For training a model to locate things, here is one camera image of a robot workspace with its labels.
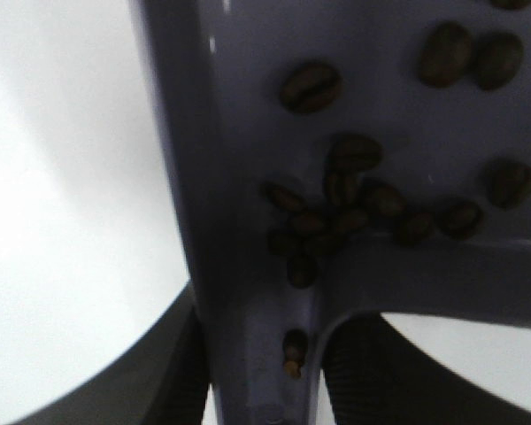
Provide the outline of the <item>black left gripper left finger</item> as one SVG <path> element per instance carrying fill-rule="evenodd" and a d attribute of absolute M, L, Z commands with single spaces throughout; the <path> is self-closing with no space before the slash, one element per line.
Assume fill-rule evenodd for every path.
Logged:
<path fill-rule="evenodd" d="M 200 424 L 209 375 L 193 290 L 186 286 L 124 354 L 21 424 Z"/>

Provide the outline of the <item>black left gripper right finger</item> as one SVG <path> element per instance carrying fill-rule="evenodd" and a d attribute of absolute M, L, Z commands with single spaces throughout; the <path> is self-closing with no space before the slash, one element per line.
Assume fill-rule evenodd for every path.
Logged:
<path fill-rule="evenodd" d="M 426 355 L 379 314 L 332 333 L 322 369 L 338 424 L 531 424 L 531 413 Z"/>

